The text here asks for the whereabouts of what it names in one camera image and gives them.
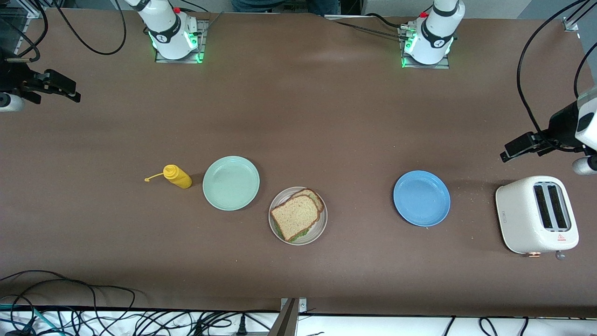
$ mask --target whole wheat bread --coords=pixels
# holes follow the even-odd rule
[[[317,205],[306,195],[290,198],[270,213],[287,242],[319,220]]]
[[[321,198],[319,198],[319,196],[317,195],[316,192],[314,192],[313,190],[311,190],[309,188],[305,188],[305,189],[297,192],[290,198],[295,198],[295,197],[303,196],[303,195],[309,196],[313,200],[313,202],[315,202],[317,211],[322,212],[324,210],[324,202],[321,201]]]

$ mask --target person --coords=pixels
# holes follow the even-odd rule
[[[241,13],[262,13],[286,0],[232,0],[232,7]],[[307,10],[319,16],[338,14],[338,0],[307,0]]]

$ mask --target white toaster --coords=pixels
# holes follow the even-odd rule
[[[576,220],[566,188],[559,179],[531,176],[496,191],[501,234],[516,253],[539,256],[542,252],[569,250],[578,244]]]

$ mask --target mustard bottle cap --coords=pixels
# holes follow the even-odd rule
[[[172,180],[178,177],[180,168],[175,164],[169,164],[164,167],[164,177]]]

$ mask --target metal mounting plate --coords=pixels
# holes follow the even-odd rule
[[[288,299],[287,298],[283,298],[282,299],[282,305],[280,306],[280,310],[282,310],[282,308],[284,308],[284,304],[286,303]],[[299,313],[304,313],[307,311],[307,298],[298,298],[298,312]]]

